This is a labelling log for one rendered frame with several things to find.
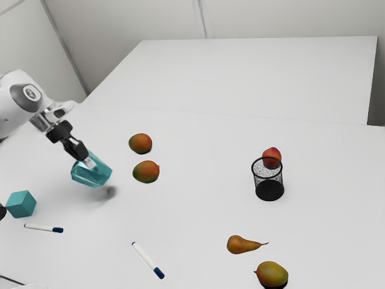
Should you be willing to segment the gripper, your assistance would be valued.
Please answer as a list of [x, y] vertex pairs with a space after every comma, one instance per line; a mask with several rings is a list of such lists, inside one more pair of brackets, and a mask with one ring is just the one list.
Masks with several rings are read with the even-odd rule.
[[46, 137], [53, 144], [61, 141], [64, 150], [76, 160], [77, 164], [82, 164], [86, 168], [93, 170], [96, 167], [96, 163], [91, 159], [85, 144], [71, 135], [72, 129], [73, 126], [70, 122], [64, 120], [57, 123], [49, 132], [47, 132]]

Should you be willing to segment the teal faceted mug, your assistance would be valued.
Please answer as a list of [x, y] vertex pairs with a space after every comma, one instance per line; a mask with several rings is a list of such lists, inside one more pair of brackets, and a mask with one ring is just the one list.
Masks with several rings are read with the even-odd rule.
[[91, 169], [82, 161], [76, 161], [70, 172], [72, 179], [91, 188], [105, 185], [112, 174], [112, 169], [91, 151], [88, 151], [88, 157], [95, 166]]

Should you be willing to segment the orange green mango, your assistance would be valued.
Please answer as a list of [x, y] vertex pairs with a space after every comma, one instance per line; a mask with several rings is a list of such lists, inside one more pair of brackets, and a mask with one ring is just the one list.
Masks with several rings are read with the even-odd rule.
[[152, 139], [145, 133], [138, 133], [129, 139], [128, 145], [137, 154], [146, 154], [152, 149]]
[[288, 271], [273, 261], [260, 263], [254, 273], [262, 286], [267, 289], [284, 287], [288, 283]]
[[139, 182], [151, 183], [158, 179], [160, 167], [151, 160], [146, 160], [138, 163], [133, 171], [132, 176]]

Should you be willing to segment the teal cube block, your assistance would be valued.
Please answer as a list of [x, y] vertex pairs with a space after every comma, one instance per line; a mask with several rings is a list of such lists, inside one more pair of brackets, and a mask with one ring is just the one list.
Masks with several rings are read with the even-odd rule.
[[31, 216], [36, 204], [36, 199], [28, 190], [16, 191], [9, 196], [5, 208], [15, 219], [18, 219]]

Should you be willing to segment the white marker pen blue cap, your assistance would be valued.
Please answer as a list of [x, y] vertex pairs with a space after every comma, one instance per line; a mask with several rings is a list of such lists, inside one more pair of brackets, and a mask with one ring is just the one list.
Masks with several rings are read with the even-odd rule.
[[55, 233], [63, 233], [64, 229], [60, 227], [52, 227], [52, 226], [45, 226], [45, 225], [36, 225], [31, 223], [25, 223], [24, 228], [26, 229], [33, 229], [38, 231], [48, 231], [48, 232], [55, 232]]
[[139, 254], [139, 256], [143, 259], [143, 261], [150, 267], [151, 271], [160, 279], [165, 278], [165, 274], [163, 271], [153, 262], [151, 257], [144, 251], [144, 249], [136, 242], [132, 242], [131, 246], [134, 250]]

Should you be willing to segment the brown pear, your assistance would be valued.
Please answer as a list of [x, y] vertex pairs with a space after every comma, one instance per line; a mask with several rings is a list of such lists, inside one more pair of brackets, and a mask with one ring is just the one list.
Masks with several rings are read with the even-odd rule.
[[232, 235], [229, 237], [226, 247], [227, 250], [235, 255], [251, 252], [259, 249], [261, 246], [264, 246], [268, 243], [260, 243], [252, 240], [246, 240], [239, 235]]

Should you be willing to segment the red peach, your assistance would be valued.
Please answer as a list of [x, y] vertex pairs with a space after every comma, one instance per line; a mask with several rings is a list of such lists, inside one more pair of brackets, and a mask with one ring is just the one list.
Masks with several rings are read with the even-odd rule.
[[280, 167], [280, 162], [282, 160], [282, 155], [276, 147], [270, 147], [265, 149], [262, 153], [263, 165], [267, 169], [277, 169]]

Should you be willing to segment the black mesh pen holder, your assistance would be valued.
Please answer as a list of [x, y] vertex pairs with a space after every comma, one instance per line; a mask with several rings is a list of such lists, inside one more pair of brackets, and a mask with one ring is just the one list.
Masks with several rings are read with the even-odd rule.
[[256, 196], [272, 202], [280, 199], [285, 188], [283, 185], [283, 164], [276, 157], [260, 157], [251, 165]]

